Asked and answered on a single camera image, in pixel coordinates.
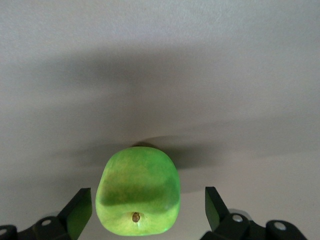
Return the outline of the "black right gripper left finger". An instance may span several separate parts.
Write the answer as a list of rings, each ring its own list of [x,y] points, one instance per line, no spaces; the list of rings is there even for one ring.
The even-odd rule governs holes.
[[[92,216],[90,188],[81,188],[56,216],[46,216],[29,228],[2,225],[2,240],[77,240]]]

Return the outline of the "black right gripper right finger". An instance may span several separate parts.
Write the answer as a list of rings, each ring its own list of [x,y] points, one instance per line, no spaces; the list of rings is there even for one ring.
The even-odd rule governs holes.
[[[205,188],[205,214],[211,230],[203,240],[306,240],[292,223],[270,220],[262,227],[241,213],[231,213],[213,186]]]

